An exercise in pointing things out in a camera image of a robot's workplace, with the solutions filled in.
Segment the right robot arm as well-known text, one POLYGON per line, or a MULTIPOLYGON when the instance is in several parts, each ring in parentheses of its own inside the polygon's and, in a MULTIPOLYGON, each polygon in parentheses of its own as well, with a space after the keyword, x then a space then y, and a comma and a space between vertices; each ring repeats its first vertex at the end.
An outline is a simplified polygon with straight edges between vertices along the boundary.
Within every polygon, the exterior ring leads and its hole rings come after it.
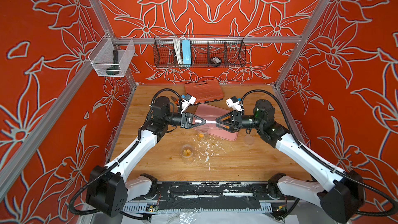
POLYGON ((284 153, 314 179, 307 182, 278 174, 276 189, 282 195, 293 196, 317 205, 335 222, 346 223, 354 215, 387 217, 398 212, 398 204, 384 192, 364 183, 360 174, 347 172, 333 165, 301 143, 294 133, 275 121, 275 108, 268 100, 258 100, 252 115, 245 115, 243 104, 236 97, 227 99, 231 112, 216 119, 229 132, 255 129, 271 147, 284 153), (364 191, 368 189, 388 200, 392 207, 381 212, 363 212, 364 191))

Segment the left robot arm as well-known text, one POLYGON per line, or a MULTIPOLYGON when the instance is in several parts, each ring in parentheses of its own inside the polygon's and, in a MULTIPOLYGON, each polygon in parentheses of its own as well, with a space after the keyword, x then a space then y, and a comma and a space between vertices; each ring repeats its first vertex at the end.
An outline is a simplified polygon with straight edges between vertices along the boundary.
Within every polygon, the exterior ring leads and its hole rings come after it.
POLYGON ((72 197, 69 212, 78 216, 99 212, 109 217, 126 216, 123 209, 127 202, 140 196, 156 196, 156 178, 141 175, 131 184, 126 183, 127 179, 143 156, 165 136, 169 126, 192 129, 206 124, 205 119, 186 112, 195 102, 189 94, 180 96, 175 111, 171 110, 168 97, 156 94, 137 138, 114 160, 91 171, 89 182, 72 197))

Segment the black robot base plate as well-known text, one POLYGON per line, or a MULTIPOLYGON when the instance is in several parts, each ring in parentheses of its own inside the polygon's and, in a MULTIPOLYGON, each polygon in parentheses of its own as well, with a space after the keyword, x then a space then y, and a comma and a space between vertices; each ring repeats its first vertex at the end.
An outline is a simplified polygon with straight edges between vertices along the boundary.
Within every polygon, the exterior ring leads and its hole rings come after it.
POLYGON ((152 199, 135 198, 123 211, 129 214, 171 214, 178 212, 272 213, 290 206, 294 197, 270 197, 267 182, 248 181, 162 181, 152 199))

